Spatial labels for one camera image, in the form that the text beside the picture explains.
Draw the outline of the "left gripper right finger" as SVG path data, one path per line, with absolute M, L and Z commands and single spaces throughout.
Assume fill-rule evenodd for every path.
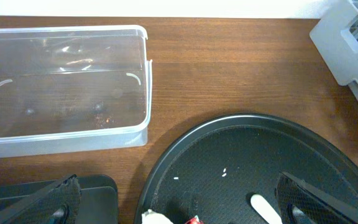
M 283 223 L 358 223 L 358 209 L 287 172 L 279 175 L 275 197 Z

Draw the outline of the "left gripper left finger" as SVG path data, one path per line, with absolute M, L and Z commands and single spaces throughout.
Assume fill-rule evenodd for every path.
M 0 210 L 0 223 L 74 223 L 80 201 L 77 176 L 68 175 Z

